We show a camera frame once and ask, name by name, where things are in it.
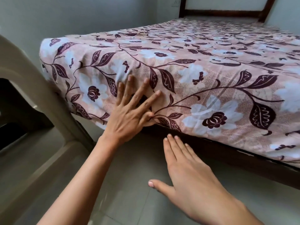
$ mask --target hand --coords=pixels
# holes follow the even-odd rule
[[[159,180],[148,185],[157,189],[190,218],[209,225],[262,224],[221,185],[209,166],[170,134],[163,141],[168,171],[174,186]]]
[[[100,137],[101,139],[113,141],[116,142],[117,145],[121,145],[139,133],[144,124],[153,117],[154,114],[148,111],[148,109],[161,95],[161,91],[156,91],[143,104],[136,108],[138,102],[149,86],[149,79],[144,80],[142,86],[130,100],[133,91],[133,82],[134,77],[129,75],[125,91],[124,84],[121,82],[119,83],[115,109],[110,116],[103,135]]]

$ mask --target dark wooden bed frame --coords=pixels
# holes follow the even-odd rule
[[[181,0],[179,17],[185,16],[220,16],[220,17],[250,17],[257,18],[259,22],[265,22],[275,0],[267,0],[262,11],[235,11],[235,10],[187,10],[186,0]]]
[[[222,17],[252,17],[259,22],[265,22],[275,0],[268,0],[263,11],[222,11],[222,10],[186,10],[186,0],[181,0],[179,17],[184,16],[222,16]],[[232,166],[247,170],[262,177],[300,189],[300,168],[286,163],[268,159],[248,151],[224,145],[205,138],[186,135],[160,125],[143,129],[144,133],[155,135],[161,140],[168,133],[178,135],[188,143],[200,156],[216,159]]]

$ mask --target headboard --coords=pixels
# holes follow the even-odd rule
[[[265,22],[275,0],[267,0],[262,11],[236,11],[236,10],[187,10],[187,0],[181,0],[179,17],[185,16],[220,16],[220,17],[250,17],[257,18],[259,22]]]

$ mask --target fingernail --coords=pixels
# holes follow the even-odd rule
[[[148,186],[150,186],[151,188],[154,188],[153,182],[152,181],[148,181]]]

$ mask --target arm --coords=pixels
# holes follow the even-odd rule
[[[147,112],[160,96],[157,91],[136,108],[149,80],[131,98],[134,77],[128,76],[126,87],[119,83],[118,98],[107,128],[80,170],[52,204],[38,225],[86,225],[91,216],[103,179],[119,145],[132,139],[153,116]]]
[[[170,134],[163,141],[168,171],[173,183],[159,180],[148,185],[157,189],[193,220],[207,225],[263,225],[218,181],[188,144]]]

